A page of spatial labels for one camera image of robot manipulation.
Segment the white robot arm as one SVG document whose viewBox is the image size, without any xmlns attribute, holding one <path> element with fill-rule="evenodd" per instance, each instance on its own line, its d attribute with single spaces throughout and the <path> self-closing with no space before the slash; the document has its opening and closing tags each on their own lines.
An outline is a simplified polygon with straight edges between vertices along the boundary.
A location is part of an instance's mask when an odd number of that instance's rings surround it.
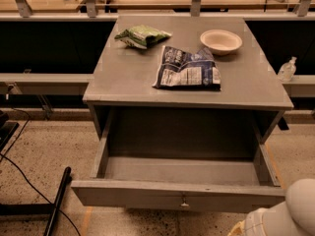
<svg viewBox="0 0 315 236">
<path fill-rule="evenodd" d="M 282 203 L 249 212 L 227 236 L 315 236 L 315 180 L 295 181 Z"/>
</svg>

